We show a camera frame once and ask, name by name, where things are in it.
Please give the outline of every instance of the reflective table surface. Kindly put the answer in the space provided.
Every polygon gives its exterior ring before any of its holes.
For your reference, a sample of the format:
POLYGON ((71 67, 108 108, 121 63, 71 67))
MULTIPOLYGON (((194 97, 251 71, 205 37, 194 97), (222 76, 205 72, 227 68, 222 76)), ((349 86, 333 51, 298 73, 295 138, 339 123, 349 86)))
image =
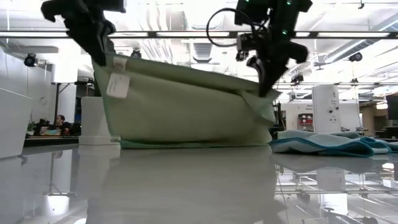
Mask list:
POLYGON ((27 148, 0 160, 0 223, 398 223, 396 167, 268 147, 27 148))

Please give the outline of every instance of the ceiling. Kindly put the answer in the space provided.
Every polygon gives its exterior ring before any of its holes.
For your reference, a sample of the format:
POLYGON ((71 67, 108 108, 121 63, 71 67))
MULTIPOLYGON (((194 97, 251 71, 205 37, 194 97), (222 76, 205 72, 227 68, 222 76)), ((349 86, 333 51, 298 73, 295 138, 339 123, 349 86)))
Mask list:
MULTIPOLYGON (((64 30, 62 20, 56 23, 45 21, 40 13, 40 0, 0 0, 0 29, 54 31, 64 30)), ((117 30, 203 30, 208 18, 222 7, 236 7, 237 0, 127 0, 127 13, 106 12, 117 30)), ((301 13, 296 30, 310 31, 396 31, 398 29, 397 0, 363 0, 364 7, 358 9, 359 0, 314 0, 308 13, 301 13)), ((215 18, 213 30, 248 30, 234 25, 233 14, 226 12, 215 18)), ((73 43, 67 39, 0 39, 6 51, 23 57, 37 53, 48 63, 55 63, 60 49, 73 43)), ((295 40, 305 45, 310 55, 308 62, 296 65, 289 62, 289 71, 280 80, 284 85, 281 98, 308 97, 310 85, 290 86, 292 77, 304 76, 305 82, 338 83, 358 78, 360 83, 398 82, 398 40, 295 40), (360 62, 346 59, 361 52, 360 62), (330 64, 320 67, 316 63, 330 64)), ((257 74, 247 68, 245 62, 236 62, 235 48, 211 46, 204 39, 117 39, 116 50, 129 55, 133 47, 141 48, 143 57, 197 69, 234 75, 256 81, 257 74)), ((82 52, 79 76, 92 76, 90 56, 82 52)), ((353 99, 359 93, 361 99, 374 97, 375 85, 361 85, 356 89, 341 87, 340 98, 353 99)))

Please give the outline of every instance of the dark screen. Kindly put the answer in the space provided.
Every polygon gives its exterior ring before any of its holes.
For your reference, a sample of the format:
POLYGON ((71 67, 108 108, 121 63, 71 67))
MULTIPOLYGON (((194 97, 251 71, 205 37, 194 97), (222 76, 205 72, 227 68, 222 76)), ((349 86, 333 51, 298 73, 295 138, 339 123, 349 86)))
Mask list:
POLYGON ((388 105, 388 119, 398 120, 398 95, 386 96, 386 100, 388 105))

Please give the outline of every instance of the light green towel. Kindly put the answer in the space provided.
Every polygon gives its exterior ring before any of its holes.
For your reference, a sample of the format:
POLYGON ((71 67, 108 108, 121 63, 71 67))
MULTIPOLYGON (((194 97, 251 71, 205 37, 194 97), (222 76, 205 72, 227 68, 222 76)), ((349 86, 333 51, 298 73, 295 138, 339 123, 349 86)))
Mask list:
POLYGON ((258 84, 214 72, 107 54, 107 67, 94 64, 108 128, 124 147, 248 146, 271 140, 272 100, 257 97, 258 84), (123 72, 114 57, 127 60, 123 72), (106 94, 112 73, 130 78, 127 97, 106 94))

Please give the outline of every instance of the white tag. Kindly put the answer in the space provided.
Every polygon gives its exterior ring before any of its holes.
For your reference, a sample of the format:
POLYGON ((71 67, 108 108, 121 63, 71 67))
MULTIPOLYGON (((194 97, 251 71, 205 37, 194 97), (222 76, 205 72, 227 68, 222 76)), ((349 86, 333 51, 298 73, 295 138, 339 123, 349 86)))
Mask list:
POLYGON ((115 56, 113 57, 113 66, 115 69, 119 72, 124 72, 126 71, 126 63, 127 63, 128 58, 126 57, 118 57, 115 56))
POLYGON ((114 98, 125 99, 129 91, 130 77, 112 73, 109 79, 106 94, 114 98))

